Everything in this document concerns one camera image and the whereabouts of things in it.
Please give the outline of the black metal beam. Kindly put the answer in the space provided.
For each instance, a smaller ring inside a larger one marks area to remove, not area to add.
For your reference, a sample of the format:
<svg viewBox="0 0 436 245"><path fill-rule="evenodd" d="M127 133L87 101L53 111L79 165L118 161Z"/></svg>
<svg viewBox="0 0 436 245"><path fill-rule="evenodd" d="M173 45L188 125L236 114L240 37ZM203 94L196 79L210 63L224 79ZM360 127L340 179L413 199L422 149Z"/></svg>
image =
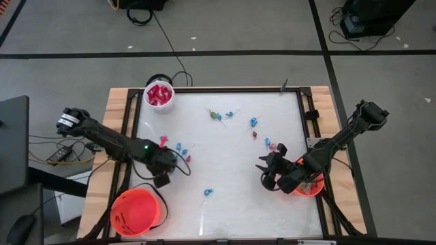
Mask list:
<svg viewBox="0 0 436 245"><path fill-rule="evenodd" d="M77 197L86 197L88 186L86 184L60 177L37 168L28 167L29 183L41 184L45 189L58 191Z"/></svg>

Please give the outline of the orange bucket with black handle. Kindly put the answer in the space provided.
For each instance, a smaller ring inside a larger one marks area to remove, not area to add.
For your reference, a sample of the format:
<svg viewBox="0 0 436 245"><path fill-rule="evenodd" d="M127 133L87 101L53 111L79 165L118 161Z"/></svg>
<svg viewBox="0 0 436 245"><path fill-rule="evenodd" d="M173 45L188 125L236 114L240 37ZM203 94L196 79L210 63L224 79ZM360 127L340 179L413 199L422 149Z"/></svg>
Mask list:
<svg viewBox="0 0 436 245"><path fill-rule="evenodd" d="M119 235L132 238L162 226L168 215L162 194L144 182L115 199L110 208L110 224Z"/></svg>

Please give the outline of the black floor box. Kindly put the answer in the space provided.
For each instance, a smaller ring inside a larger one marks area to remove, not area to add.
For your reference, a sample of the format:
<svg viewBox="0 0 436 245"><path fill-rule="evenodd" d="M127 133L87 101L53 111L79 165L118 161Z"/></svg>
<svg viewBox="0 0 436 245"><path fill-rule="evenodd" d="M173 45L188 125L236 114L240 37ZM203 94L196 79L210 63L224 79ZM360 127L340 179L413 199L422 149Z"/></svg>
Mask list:
<svg viewBox="0 0 436 245"><path fill-rule="evenodd" d="M111 0L115 7L121 9L161 11L169 0Z"/></svg>

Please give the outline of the black computer mouse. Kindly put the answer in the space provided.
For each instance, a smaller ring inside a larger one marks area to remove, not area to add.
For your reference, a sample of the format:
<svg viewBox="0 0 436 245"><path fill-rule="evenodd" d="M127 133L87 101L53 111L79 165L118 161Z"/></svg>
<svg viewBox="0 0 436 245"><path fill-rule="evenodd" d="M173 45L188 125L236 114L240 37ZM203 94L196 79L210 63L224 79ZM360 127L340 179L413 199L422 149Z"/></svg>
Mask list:
<svg viewBox="0 0 436 245"><path fill-rule="evenodd" d="M25 245L35 222L36 217L33 214L20 216L6 237L6 245Z"/></svg>

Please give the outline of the dark grey monitor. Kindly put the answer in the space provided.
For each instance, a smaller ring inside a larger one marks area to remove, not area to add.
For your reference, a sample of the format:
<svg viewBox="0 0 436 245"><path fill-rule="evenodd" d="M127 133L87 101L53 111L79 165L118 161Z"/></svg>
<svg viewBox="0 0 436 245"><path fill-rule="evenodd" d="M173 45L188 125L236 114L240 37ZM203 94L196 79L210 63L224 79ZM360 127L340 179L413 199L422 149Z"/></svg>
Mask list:
<svg viewBox="0 0 436 245"><path fill-rule="evenodd" d="M0 195L27 184L29 98L0 101Z"/></svg>

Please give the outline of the white plastic bucket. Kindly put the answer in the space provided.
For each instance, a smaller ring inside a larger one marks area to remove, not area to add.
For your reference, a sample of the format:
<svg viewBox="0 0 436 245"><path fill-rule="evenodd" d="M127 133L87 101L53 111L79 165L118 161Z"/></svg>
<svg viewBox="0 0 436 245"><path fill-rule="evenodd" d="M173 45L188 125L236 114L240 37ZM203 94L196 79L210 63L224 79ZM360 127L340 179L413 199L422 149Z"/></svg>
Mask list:
<svg viewBox="0 0 436 245"><path fill-rule="evenodd" d="M171 100L169 100L169 102L167 102L166 104L161 105L161 106L152 106L149 103L149 97L147 95L147 92L154 85L167 86L168 88L170 88L172 90ZM156 80L156 81L153 81L149 85L146 86L146 88L144 90L144 94L142 96L142 100L148 108L152 109L156 113L165 114L165 113L169 113L174 108L175 97L176 97L176 93L174 91L174 88L172 87L172 85L169 82L165 82L163 80Z"/></svg>

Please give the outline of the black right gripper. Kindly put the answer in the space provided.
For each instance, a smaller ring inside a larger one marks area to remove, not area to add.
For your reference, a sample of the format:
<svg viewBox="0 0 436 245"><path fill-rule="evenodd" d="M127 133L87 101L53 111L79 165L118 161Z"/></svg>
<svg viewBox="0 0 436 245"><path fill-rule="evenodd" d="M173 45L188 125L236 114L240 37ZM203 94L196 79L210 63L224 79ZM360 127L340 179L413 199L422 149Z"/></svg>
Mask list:
<svg viewBox="0 0 436 245"><path fill-rule="evenodd" d="M288 175L295 170L294 162L291 162L284 158L287 153L287 148L284 144L279 143L276 150L270 152L268 155L259 157L260 160L268 162L268 167L256 165L263 173L268 172L268 177L275 179L277 174Z"/></svg>

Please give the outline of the black power adapter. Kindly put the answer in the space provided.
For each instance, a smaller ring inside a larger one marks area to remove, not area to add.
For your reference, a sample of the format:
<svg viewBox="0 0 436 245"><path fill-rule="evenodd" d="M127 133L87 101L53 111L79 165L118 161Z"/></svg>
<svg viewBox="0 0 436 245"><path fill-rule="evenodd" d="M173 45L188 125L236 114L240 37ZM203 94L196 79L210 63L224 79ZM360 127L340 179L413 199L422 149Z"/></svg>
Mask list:
<svg viewBox="0 0 436 245"><path fill-rule="evenodd" d="M54 162L62 162L68 158L68 156L72 153L72 148L70 146L62 146L58 149L54 154L48 157L46 160L50 163Z"/></svg>

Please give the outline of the white box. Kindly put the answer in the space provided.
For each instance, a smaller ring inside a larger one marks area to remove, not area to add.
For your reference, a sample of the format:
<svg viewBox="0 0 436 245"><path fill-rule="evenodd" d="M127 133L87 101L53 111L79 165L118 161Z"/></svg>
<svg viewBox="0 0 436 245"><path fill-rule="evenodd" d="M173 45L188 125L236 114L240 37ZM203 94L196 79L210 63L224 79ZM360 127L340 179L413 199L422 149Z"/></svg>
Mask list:
<svg viewBox="0 0 436 245"><path fill-rule="evenodd" d="M54 195L61 226L66 226L70 221L81 217L85 203L84 197L68 195L58 191L55 191Z"/></svg>

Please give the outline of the black equipment case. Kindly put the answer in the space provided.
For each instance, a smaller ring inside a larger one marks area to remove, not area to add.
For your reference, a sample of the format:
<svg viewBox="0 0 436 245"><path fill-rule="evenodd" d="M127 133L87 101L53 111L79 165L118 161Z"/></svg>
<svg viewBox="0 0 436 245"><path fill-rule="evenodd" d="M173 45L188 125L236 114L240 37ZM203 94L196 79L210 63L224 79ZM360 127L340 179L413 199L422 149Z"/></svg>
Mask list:
<svg viewBox="0 0 436 245"><path fill-rule="evenodd" d="M347 0L340 28L347 39L384 36L416 0Z"/></svg>

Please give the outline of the clear plastic wrapper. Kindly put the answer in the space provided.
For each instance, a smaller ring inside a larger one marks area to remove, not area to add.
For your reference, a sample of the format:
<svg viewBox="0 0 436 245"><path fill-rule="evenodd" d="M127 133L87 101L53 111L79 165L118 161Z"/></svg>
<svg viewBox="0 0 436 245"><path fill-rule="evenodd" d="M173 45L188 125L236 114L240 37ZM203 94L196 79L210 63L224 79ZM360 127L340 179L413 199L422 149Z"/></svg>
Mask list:
<svg viewBox="0 0 436 245"><path fill-rule="evenodd" d="M142 132L146 138L154 138L157 136L153 126L146 121L142 121Z"/></svg>

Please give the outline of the orange plastic bucket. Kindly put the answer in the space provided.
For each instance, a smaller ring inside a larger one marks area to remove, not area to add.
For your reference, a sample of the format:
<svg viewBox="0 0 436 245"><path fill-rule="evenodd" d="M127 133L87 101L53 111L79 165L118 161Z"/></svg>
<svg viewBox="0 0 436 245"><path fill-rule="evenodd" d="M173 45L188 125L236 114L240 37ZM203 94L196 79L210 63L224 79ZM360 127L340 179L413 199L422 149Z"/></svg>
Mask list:
<svg viewBox="0 0 436 245"><path fill-rule="evenodd" d="M312 180L311 182L307 182L312 184L312 191L310 195L302 195L294 189L292 191L293 194L300 195L302 197L313 197L316 196L321 192L321 190L324 188L324 174L321 173L315 180Z"/></svg>

